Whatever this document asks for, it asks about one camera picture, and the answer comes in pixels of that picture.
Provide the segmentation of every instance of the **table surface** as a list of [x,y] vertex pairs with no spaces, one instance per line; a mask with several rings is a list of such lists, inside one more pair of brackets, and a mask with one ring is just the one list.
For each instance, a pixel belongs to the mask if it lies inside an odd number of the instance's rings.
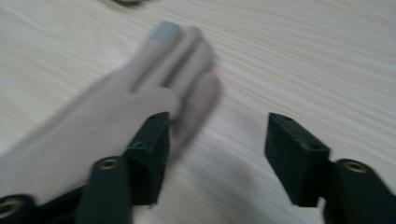
[[396,192],[393,0],[4,0],[0,153],[123,65],[160,21],[205,32],[223,94],[136,223],[322,223],[320,209],[290,205],[263,156],[269,112]]

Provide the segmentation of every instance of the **brass screw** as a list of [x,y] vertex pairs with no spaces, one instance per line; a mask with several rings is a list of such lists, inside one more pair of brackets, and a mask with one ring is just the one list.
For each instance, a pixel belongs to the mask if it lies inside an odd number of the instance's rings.
[[367,168],[364,165],[354,162],[354,161],[346,161],[346,162],[344,162],[344,165],[347,169],[357,172],[357,173],[366,173],[367,172]]
[[109,159],[109,160],[102,161],[99,164],[99,168],[102,170],[110,170],[118,165],[119,165],[119,161],[114,160],[114,159]]

